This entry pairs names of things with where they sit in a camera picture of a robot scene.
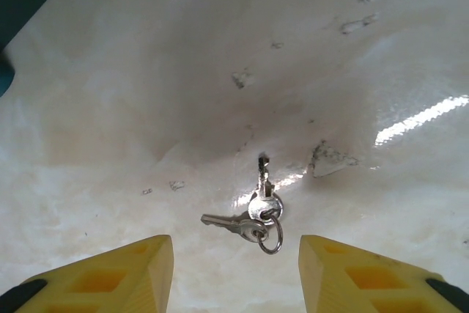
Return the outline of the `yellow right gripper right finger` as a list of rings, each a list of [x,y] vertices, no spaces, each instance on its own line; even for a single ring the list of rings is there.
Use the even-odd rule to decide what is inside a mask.
[[[299,273],[307,312],[468,311],[441,275],[326,237],[301,237]]]

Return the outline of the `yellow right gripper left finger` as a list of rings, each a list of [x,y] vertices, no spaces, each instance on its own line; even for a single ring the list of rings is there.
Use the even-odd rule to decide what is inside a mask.
[[[1,295],[2,312],[165,312],[171,237],[156,235],[33,276]]]

